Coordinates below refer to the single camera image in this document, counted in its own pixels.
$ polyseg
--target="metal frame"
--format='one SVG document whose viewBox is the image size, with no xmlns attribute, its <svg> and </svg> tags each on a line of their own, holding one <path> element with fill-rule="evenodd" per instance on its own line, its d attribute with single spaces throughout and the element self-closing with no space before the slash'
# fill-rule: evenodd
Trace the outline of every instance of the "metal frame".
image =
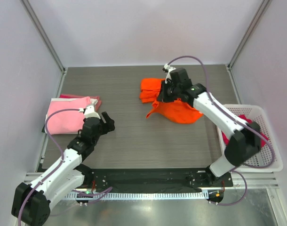
<svg viewBox="0 0 287 226">
<path fill-rule="evenodd" d="M 35 25 L 37 31 L 39 32 L 43 42 L 45 43 L 46 47 L 48 48 L 50 54 L 54 58 L 56 64 L 60 68 L 61 72 L 64 73 L 65 68 L 64 68 L 60 58 L 58 57 L 58 54 L 56 53 L 53 45 L 51 44 L 48 36 L 46 35 L 39 19 L 37 18 L 37 15 L 35 14 L 32 6 L 30 5 L 30 2 L 28 0 L 20 0 L 20 1 L 22 2 L 27 14 L 30 16 L 31 20 L 33 21 L 33 24 Z"/>
<path fill-rule="evenodd" d="M 56 94 L 55 94 L 56 97 L 59 97 L 61 94 L 61 90 L 62 90 L 64 79 L 65 79 L 66 75 L 67 75 L 67 69 L 65 68 L 62 75 L 61 75 L 59 84 L 58 84 L 58 89 L 57 89 Z M 38 171 L 41 171 L 41 169 L 42 169 L 42 164 L 44 161 L 44 154 L 45 154 L 47 145 L 48 145 L 48 135 L 44 134 L 44 137 L 43 137 L 43 140 L 41 143 L 40 157 L 38 159 L 38 163 L 36 166 L 36 170 L 38 170 Z"/>
<path fill-rule="evenodd" d="M 287 226 L 287 215 L 281 202 L 280 189 L 267 189 L 267 193 L 278 225 Z"/>
<path fill-rule="evenodd" d="M 238 45 L 236 52 L 234 53 L 233 57 L 231 58 L 230 63 L 228 64 L 228 68 L 232 68 L 240 55 L 242 49 L 244 48 L 246 42 L 248 41 L 249 37 L 252 35 L 253 31 L 255 30 L 256 26 L 258 25 L 260 19 L 264 15 L 265 11 L 267 10 L 268 6 L 270 5 L 272 0 L 263 0 L 260 7 L 258 8 L 255 16 L 253 17 L 248 29 L 246 30 L 241 42 Z"/>
<path fill-rule="evenodd" d="M 30 183 L 39 177 L 42 173 L 27 173 L 24 179 L 25 183 Z M 246 182 L 248 189 L 260 189 L 260 188 L 270 188 L 275 189 L 278 188 L 278 183 L 275 179 L 273 173 L 242 173 Z M 233 187 L 226 187 L 226 189 L 244 189 L 244 181 L 243 179 L 236 173 L 231 174 L 231 178 L 233 181 Z M 216 190 L 221 189 L 221 187 L 201 187 L 202 190 Z"/>
<path fill-rule="evenodd" d="M 40 36 L 42 37 L 43 42 L 46 44 L 49 52 L 51 53 L 52 57 L 54 58 L 55 62 L 57 63 L 59 69 L 62 72 L 62 77 L 59 81 L 59 86 L 57 89 L 56 96 L 58 97 L 60 95 L 62 85 L 64 78 L 67 74 L 67 70 L 64 68 L 60 58 L 58 57 L 55 49 L 53 48 L 47 34 L 45 33 L 39 19 L 37 18 L 33 8 L 31 7 L 29 0 L 20 0 L 23 4 L 23 6 L 26 9 L 26 12 L 30 16 L 31 20 L 34 23 L 34 26 L 38 30 Z M 260 7 L 258 8 L 254 18 L 252 19 L 248 29 L 245 32 L 245 35 L 243 36 L 240 44 L 238 45 L 231 61 L 229 64 L 226 65 L 226 69 L 230 75 L 231 78 L 231 83 L 235 91 L 235 95 L 237 98 L 237 101 L 239 104 L 241 104 L 241 99 L 238 93 L 238 89 L 236 87 L 236 83 L 234 81 L 234 77 L 232 74 L 232 67 L 234 66 L 236 60 L 238 59 L 241 51 L 243 50 L 244 46 L 246 45 L 248 39 L 252 35 L 253 31 L 255 30 L 256 26 L 258 25 L 261 17 L 265 13 L 266 9 L 268 8 L 269 4 L 271 3 L 272 0 L 263 0 L 262 3 L 260 4 Z M 44 154 L 45 150 L 47 147 L 47 142 L 48 142 L 48 137 L 47 135 L 44 136 L 43 141 L 42 141 L 42 149 L 41 149 L 41 157 L 38 161 L 37 166 L 40 168 L 42 167 L 42 163 L 44 160 Z M 42 173 L 37 172 L 37 173 L 27 173 L 25 177 L 25 182 L 30 183 L 34 179 L 36 179 L 38 176 L 40 176 Z M 287 217 L 286 217 L 286 211 L 285 208 L 283 207 L 283 202 L 281 198 L 281 192 L 278 188 L 278 183 L 275 179 L 275 176 L 273 173 L 243 173 L 244 178 L 247 181 L 247 186 L 248 189 L 259 189 L 259 188 L 267 188 L 268 196 L 271 201 L 271 205 L 274 211 L 274 214 L 276 216 L 277 222 L 279 225 L 287 225 Z M 244 183 L 242 178 L 238 175 L 233 173 L 231 175 L 232 180 L 234 182 L 234 187 L 227 187 L 226 189 L 244 189 Z"/>
</svg>

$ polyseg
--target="white plastic basket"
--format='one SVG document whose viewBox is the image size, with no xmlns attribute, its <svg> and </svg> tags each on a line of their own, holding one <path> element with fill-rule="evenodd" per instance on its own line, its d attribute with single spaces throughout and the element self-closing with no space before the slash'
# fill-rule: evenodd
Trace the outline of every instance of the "white plastic basket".
<svg viewBox="0 0 287 226">
<path fill-rule="evenodd" d="M 263 109 L 260 108 L 259 106 L 254 105 L 224 105 L 224 106 L 235 115 L 244 114 L 246 118 L 257 122 L 261 127 L 261 133 L 263 133 L 267 138 L 269 138 L 269 142 L 272 145 L 273 150 L 275 152 L 275 160 L 270 167 L 260 169 L 260 168 L 251 168 L 247 166 L 240 166 L 237 168 L 237 170 L 240 172 L 266 172 L 266 173 L 281 171 L 283 169 L 283 162 L 281 160 L 279 149 L 276 145 L 271 127 L 269 125 L 268 119 Z M 221 130 L 218 127 L 217 130 L 220 140 L 221 151 L 222 153 L 224 153 L 226 145 L 223 141 Z M 253 166 L 265 166 L 270 162 L 271 159 L 272 157 L 270 149 L 267 145 L 264 145 L 264 147 L 261 148 L 261 151 L 258 154 L 254 155 L 253 157 L 251 157 L 249 160 L 247 160 L 246 163 Z"/>
</svg>

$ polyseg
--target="gray wooden tabletop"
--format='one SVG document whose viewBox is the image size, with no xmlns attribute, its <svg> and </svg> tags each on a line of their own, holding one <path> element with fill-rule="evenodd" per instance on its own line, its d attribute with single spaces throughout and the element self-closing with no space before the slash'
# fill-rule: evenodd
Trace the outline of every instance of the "gray wooden tabletop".
<svg viewBox="0 0 287 226">
<path fill-rule="evenodd" d="M 183 66 L 193 83 L 205 84 L 201 66 Z M 235 104 L 231 80 L 224 65 L 208 65 L 210 91 L 222 104 Z M 206 167 L 221 156 L 215 125 L 205 116 L 191 125 L 177 124 L 153 113 L 151 103 L 139 99 L 143 78 L 165 78 L 162 66 L 69 68 L 62 93 L 99 95 L 115 120 L 115 131 L 101 136 L 94 152 L 84 161 L 92 168 L 186 168 Z M 75 135 L 56 135 L 65 148 Z M 60 156 L 49 140 L 43 167 Z"/>
</svg>

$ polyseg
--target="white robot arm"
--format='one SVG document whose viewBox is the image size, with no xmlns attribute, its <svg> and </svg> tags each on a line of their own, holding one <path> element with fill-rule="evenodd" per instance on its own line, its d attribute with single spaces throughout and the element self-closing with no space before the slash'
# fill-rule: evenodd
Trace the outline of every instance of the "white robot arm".
<svg viewBox="0 0 287 226">
<path fill-rule="evenodd" d="M 209 180 L 216 180 L 235 167 L 240 166 L 246 160 L 260 151 L 260 138 L 245 129 L 235 121 L 248 125 L 252 129 L 260 132 L 260 127 L 256 122 L 248 124 L 245 120 L 231 113 L 212 94 L 212 101 L 220 106 L 226 114 L 222 113 L 209 99 L 206 88 L 201 84 L 193 85 L 184 68 L 174 68 L 165 65 L 167 72 L 166 79 L 161 84 L 161 92 L 158 101 L 173 102 L 180 99 L 196 108 L 207 116 L 230 140 L 224 154 L 214 163 L 207 167 Z"/>
<path fill-rule="evenodd" d="M 88 105 L 85 109 L 80 109 L 80 112 L 85 115 L 83 127 L 67 146 L 64 158 L 59 158 L 30 184 L 21 183 L 15 190 L 12 215 L 18 217 L 26 196 L 41 183 L 32 193 L 22 212 L 21 220 L 28 225 L 43 225 L 51 210 L 65 195 L 76 187 L 89 185 L 93 181 L 91 169 L 81 163 L 94 151 L 100 136 L 115 129 L 114 120 L 103 112 L 105 123 L 95 112 L 94 105 Z M 41 180 L 58 167 L 61 161 L 61 166 L 42 182 Z"/>
</svg>

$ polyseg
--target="purple cable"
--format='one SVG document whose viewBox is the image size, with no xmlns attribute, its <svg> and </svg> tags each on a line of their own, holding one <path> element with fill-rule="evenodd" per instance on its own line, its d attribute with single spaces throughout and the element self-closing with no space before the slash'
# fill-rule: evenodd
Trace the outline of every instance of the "purple cable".
<svg viewBox="0 0 287 226">
<path fill-rule="evenodd" d="M 96 194 L 86 194 L 86 193 L 83 193 L 83 192 L 80 192 L 80 191 L 77 191 L 77 190 L 73 190 L 73 192 L 77 192 L 77 193 L 80 193 L 82 194 L 83 196 L 87 196 L 87 197 L 94 197 L 94 196 L 97 196 L 97 195 L 100 195 L 100 194 L 103 194 L 101 197 L 97 198 L 96 200 L 93 200 L 93 201 L 90 201 L 87 203 L 87 205 L 89 204 L 93 204 L 93 203 L 96 203 L 98 201 L 100 201 L 102 198 L 104 198 L 110 191 L 112 190 L 112 187 L 108 187 L 106 190 L 100 192 L 100 193 L 96 193 Z M 71 210 L 72 208 L 74 208 L 75 206 L 79 206 L 78 204 L 75 204 L 75 205 L 72 205 L 70 207 L 68 207 L 66 210 L 64 210 L 63 212 L 61 213 L 57 213 L 57 214 L 51 214 L 50 217 L 58 217 L 64 213 L 66 213 L 67 211 Z"/>
<path fill-rule="evenodd" d="M 60 166 L 63 164 L 63 161 L 64 161 L 64 151 L 63 149 L 60 147 L 60 145 L 56 142 L 56 140 L 51 136 L 49 130 L 48 130 L 48 120 L 54 116 L 55 114 L 58 114 L 60 112 L 66 112 L 66 111 L 79 111 L 79 109 L 63 109 L 63 110 L 59 110 L 59 111 L 56 111 L 54 113 L 52 113 L 50 116 L 48 116 L 48 118 L 46 119 L 45 121 L 45 130 L 46 130 L 46 133 L 47 135 L 49 136 L 49 138 L 55 143 L 55 145 L 58 147 L 58 149 L 60 150 L 61 152 L 61 161 L 59 162 L 59 164 L 49 173 L 47 174 L 40 182 L 38 182 L 38 184 L 35 185 L 35 187 L 28 193 L 28 195 L 26 196 L 25 200 L 23 201 L 21 207 L 20 207 L 20 210 L 19 210 L 19 214 L 18 214 L 18 226 L 21 226 L 21 217 L 22 217 L 22 213 L 23 213 L 23 210 L 25 208 L 25 205 L 27 203 L 27 201 L 29 200 L 30 196 L 34 193 L 34 191 L 41 185 L 43 184 L 43 182 L 45 180 L 47 180 L 47 178 L 49 178 L 54 172 L 57 171 L 57 169 L 60 168 Z"/>
<path fill-rule="evenodd" d="M 258 168 L 258 169 L 262 169 L 262 168 L 267 168 L 269 166 L 271 166 L 273 163 L 274 163 L 274 159 L 275 159 L 275 152 L 273 150 L 273 147 L 271 146 L 271 144 L 269 143 L 268 140 L 266 140 L 260 133 L 258 133 L 257 131 L 255 131 L 254 129 L 250 128 L 249 126 L 247 126 L 246 124 L 240 122 L 240 121 L 237 121 L 236 119 L 234 119 L 232 116 L 230 116 L 225 110 L 223 110 L 214 100 L 213 98 L 211 97 L 210 95 L 210 91 L 209 91 L 209 75 L 208 75 L 208 72 L 206 70 L 206 67 L 205 65 L 202 63 L 202 61 L 194 56 L 180 56 L 180 57 L 177 57 L 173 60 L 171 60 L 168 65 L 170 65 L 172 62 L 178 60 L 178 59 L 181 59 L 181 58 L 192 58 L 192 59 L 195 59 L 197 60 L 202 68 L 203 68 L 203 72 L 205 74 L 205 80 L 206 80 L 206 92 L 207 92 L 207 95 L 208 95 L 208 98 L 209 100 L 211 101 L 211 103 L 216 106 L 223 114 L 225 114 L 229 119 L 231 119 L 234 123 L 237 123 L 239 124 L 240 126 L 248 129 L 249 131 L 253 132 L 255 135 L 257 135 L 260 139 L 262 139 L 266 145 L 269 147 L 270 151 L 271 151 L 271 155 L 272 155 L 272 159 L 270 160 L 270 163 L 265 165 L 265 166 L 253 166 L 253 165 L 249 165 L 249 164 L 246 164 L 246 163 L 243 163 L 243 165 L 245 166 L 249 166 L 251 168 Z"/>
<path fill-rule="evenodd" d="M 208 76 L 208 72 L 207 72 L 207 70 L 206 70 L 205 65 L 202 63 L 202 61 L 201 61 L 199 58 L 194 57 L 194 56 L 180 56 L 180 57 L 177 57 L 177 58 L 171 60 L 171 61 L 168 63 L 168 65 L 170 65 L 172 62 L 174 62 L 174 61 L 176 61 L 176 60 L 178 60 L 178 59 L 181 59 L 181 58 L 192 58 L 192 59 L 197 60 L 197 61 L 201 64 L 201 66 L 202 66 L 202 68 L 203 68 L 203 72 L 204 72 L 204 74 L 205 74 L 206 92 L 207 92 L 208 98 L 209 98 L 209 100 L 212 102 L 212 104 L 213 104 L 214 106 L 216 106 L 223 114 L 225 114 L 225 115 L 226 115 L 228 118 L 230 118 L 233 122 L 235 122 L 235 123 L 241 125 L 242 127 L 248 129 L 249 131 L 253 132 L 253 133 L 256 134 L 260 139 L 262 139 L 262 140 L 266 143 L 266 145 L 268 145 L 268 147 L 269 147 L 269 149 L 270 149 L 270 151 L 271 151 L 271 155 L 272 155 L 272 159 L 271 159 L 271 161 L 270 161 L 269 164 L 267 164 L 266 166 L 252 166 L 252 165 L 243 163 L 243 165 L 249 166 L 249 167 L 251 167 L 251 168 L 267 168 L 267 167 L 271 166 L 271 165 L 274 163 L 274 159 L 275 159 L 275 152 L 274 152 L 274 150 L 273 150 L 273 147 L 271 146 L 271 144 L 269 143 L 269 141 L 266 140 L 260 133 L 258 133 L 258 132 L 255 131 L 254 129 L 250 128 L 250 127 L 247 126 L 246 124 L 241 123 L 240 121 L 235 120 L 233 117 L 231 117 L 225 110 L 223 110 L 223 109 L 213 100 L 213 98 L 212 98 L 211 95 L 210 95 L 210 91 L 209 91 L 209 80 L 208 80 L 208 79 L 209 79 L 209 76 Z M 242 200 L 245 198 L 245 196 L 246 196 L 246 194 L 247 194 L 247 182 L 246 182 L 244 176 L 243 176 L 240 172 L 235 171 L 234 169 L 235 169 L 235 168 L 233 168 L 231 171 L 232 171 L 232 172 L 235 172 L 235 173 L 237 173 L 237 174 L 239 174 L 239 175 L 243 178 L 243 180 L 244 180 L 244 184 L 245 184 L 244 194 L 243 194 L 243 196 L 242 196 L 238 201 L 236 201 L 236 202 L 234 202 L 234 203 L 229 203 L 229 204 L 220 204 L 220 203 L 218 203 L 218 205 L 220 205 L 220 206 L 232 206 L 232 205 L 238 204 L 240 201 L 242 201 Z"/>
<path fill-rule="evenodd" d="M 218 206 L 233 206 L 235 204 L 238 204 L 240 201 L 242 201 L 245 198 L 245 196 L 247 194 L 247 182 L 246 182 L 243 174 L 241 174 L 240 172 L 237 172 L 235 170 L 232 170 L 232 172 L 235 172 L 235 173 L 239 174 L 241 176 L 241 178 L 243 179 L 243 181 L 244 181 L 245 191 L 244 191 L 244 194 L 242 195 L 242 197 L 239 200 L 237 200 L 236 202 L 233 202 L 233 203 L 226 203 L 226 204 L 225 203 L 218 203 L 218 204 L 216 204 L 216 202 L 213 202 L 213 201 L 210 201 L 210 203 L 218 205 Z"/>
</svg>

